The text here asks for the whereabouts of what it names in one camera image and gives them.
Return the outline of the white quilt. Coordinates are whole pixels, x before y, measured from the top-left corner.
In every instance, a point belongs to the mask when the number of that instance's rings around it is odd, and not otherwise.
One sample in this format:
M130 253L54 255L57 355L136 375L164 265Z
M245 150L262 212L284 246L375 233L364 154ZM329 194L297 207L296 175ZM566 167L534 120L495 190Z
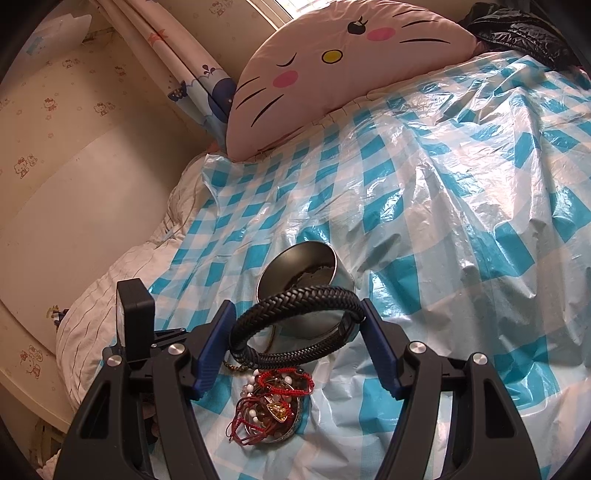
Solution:
M144 242L122 254L72 304L57 329L56 361L68 400L78 408L102 360L116 340L116 291L122 280L138 278L147 287L171 264L208 198L202 181L204 156L185 167L167 200L162 221Z

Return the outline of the round metal tin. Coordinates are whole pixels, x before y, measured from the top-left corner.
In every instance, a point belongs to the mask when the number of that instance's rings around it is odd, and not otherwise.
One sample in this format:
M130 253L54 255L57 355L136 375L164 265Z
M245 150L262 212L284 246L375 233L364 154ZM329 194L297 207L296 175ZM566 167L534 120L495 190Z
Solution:
M296 287L332 286L353 290L355 282L331 245L304 241L288 247L266 266L256 287L256 300ZM328 335L341 320L341 311L312 312L280 322L280 328L300 339Z

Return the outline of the blue checkered plastic sheet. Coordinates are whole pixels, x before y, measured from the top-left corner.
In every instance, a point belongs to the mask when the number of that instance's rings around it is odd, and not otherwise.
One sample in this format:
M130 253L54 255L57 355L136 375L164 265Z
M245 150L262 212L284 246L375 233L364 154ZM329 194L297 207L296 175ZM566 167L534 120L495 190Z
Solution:
M252 164L198 161L155 325L245 311L291 245L438 353L485 353L553 475L590 420L590 80L486 54L353 101Z

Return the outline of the cartoon print curtain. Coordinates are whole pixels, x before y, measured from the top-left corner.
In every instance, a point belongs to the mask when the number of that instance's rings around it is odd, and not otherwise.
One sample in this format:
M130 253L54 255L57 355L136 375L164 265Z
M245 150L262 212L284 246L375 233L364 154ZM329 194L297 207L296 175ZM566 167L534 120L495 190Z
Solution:
M156 1L99 1L97 6L163 94L226 147L235 81Z

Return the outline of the pink cat face pillow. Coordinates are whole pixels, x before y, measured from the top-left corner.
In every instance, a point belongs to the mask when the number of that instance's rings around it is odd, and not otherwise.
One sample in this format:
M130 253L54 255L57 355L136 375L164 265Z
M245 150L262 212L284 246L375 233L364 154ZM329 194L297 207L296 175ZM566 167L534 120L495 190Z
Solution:
M242 70L226 131L249 160L349 101L475 56L476 37L426 7L335 1L290 21Z

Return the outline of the black shiny jacket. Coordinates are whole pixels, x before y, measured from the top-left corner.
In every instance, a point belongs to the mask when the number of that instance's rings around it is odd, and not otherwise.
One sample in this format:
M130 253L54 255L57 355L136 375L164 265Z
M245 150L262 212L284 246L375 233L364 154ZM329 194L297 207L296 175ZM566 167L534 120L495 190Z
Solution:
M491 50L515 50L556 71L581 66L558 30L531 13L477 2L459 24Z

